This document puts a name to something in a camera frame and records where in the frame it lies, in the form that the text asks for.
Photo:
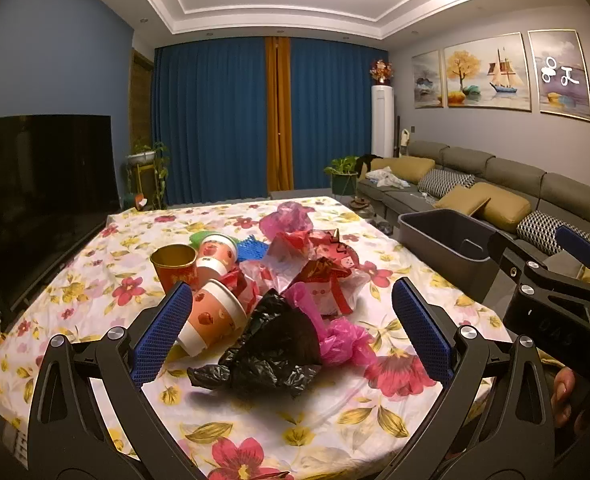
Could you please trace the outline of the person's right hand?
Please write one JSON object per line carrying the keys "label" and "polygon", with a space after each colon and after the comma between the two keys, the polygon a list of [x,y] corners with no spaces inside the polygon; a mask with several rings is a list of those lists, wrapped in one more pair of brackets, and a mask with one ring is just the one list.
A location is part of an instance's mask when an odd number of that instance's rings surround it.
{"label": "person's right hand", "polygon": [[563,367],[554,377],[551,404],[556,428],[563,427],[570,419],[572,404],[569,399],[575,383],[575,373],[569,367]]}

